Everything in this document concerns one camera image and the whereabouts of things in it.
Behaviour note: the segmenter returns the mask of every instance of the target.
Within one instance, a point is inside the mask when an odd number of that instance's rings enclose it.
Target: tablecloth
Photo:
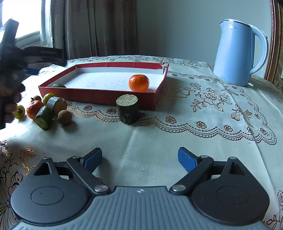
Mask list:
[[[140,119],[126,125],[114,106],[68,101],[73,118],[69,126],[53,121],[51,129],[43,131],[28,117],[7,124],[0,130],[0,229],[16,223],[10,196],[43,157],[65,161],[100,147],[103,161],[93,174],[111,189],[170,188],[186,174],[177,159],[182,146],[217,161],[239,158],[270,197],[263,222],[272,229],[283,228],[283,95],[271,83],[257,76],[251,79],[254,87],[226,83],[200,61],[141,55],[90,57],[69,60],[66,67],[51,65],[26,79],[20,104],[26,107],[32,96],[39,95],[38,85],[62,70],[106,61],[169,63],[156,110],[141,110]]]

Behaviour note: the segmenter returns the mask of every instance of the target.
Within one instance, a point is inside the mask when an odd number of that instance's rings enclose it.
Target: ribbed gray plastic surface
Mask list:
[[[245,227],[214,222],[194,209],[186,196],[166,187],[117,187],[93,199],[89,208],[68,223],[42,227],[19,222],[14,230],[267,230],[261,222]]]

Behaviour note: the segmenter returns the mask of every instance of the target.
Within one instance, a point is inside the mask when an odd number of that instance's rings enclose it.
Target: green tomato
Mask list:
[[[54,97],[54,96],[55,96],[55,94],[53,94],[53,93],[48,93],[48,94],[46,94],[46,95],[43,97],[43,100],[42,100],[43,104],[44,104],[44,105],[47,105],[48,100],[49,100],[51,97]]]
[[[14,112],[14,116],[16,119],[23,119],[25,116],[25,108],[22,105],[18,105]]]

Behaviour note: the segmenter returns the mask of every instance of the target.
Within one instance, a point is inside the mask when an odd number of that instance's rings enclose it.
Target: tangerine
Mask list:
[[[30,119],[34,120],[37,113],[40,111],[44,104],[41,101],[32,101],[27,107],[27,115]]]
[[[145,92],[149,87],[149,79],[142,74],[136,74],[129,79],[129,87],[132,91]]]

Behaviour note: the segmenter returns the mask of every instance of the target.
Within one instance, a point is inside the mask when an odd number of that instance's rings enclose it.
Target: wooden frame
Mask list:
[[[274,82],[276,75],[279,57],[280,57],[280,48],[281,48],[281,39],[282,39],[282,25],[281,25],[281,11],[280,5],[276,0],[270,0],[271,7],[271,35],[270,35],[270,52],[267,59],[267,67],[264,75],[264,79]]]

